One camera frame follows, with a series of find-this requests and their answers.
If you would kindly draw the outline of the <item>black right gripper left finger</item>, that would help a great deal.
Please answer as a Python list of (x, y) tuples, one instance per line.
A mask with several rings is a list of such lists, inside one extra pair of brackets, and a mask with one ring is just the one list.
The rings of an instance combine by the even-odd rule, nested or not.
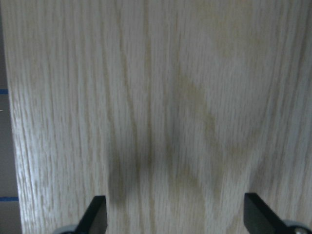
[(108, 227), (106, 196), (94, 196), (77, 225), (56, 229), (57, 234), (105, 234)]

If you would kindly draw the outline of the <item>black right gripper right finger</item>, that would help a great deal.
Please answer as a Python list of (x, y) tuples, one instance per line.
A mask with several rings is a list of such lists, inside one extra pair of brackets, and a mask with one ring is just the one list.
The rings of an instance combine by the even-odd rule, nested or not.
[(282, 220), (256, 193), (244, 194), (244, 226), (250, 234), (310, 234), (295, 221)]

